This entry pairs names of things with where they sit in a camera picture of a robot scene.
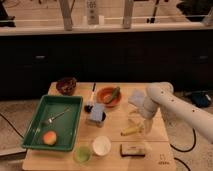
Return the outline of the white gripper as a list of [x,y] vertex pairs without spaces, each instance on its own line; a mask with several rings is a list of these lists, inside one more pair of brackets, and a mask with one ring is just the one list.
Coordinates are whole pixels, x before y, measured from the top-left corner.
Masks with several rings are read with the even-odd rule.
[[158,110],[158,104],[154,102],[151,98],[145,97],[138,107],[138,109],[133,109],[128,113],[128,116],[140,115],[145,118],[144,120],[144,130],[148,134],[152,130],[153,120]]

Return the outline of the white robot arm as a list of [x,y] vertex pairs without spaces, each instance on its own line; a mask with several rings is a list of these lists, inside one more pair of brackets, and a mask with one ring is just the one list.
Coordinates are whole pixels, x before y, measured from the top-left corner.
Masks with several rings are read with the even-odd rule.
[[135,89],[128,102],[134,105],[140,115],[147,120],[151,120],[156,115],[157,109],[163,106],[213,144],[213,115],[181,100],[173,92],[173,85],[169,82],[149,83],[146,86],[146,93]]

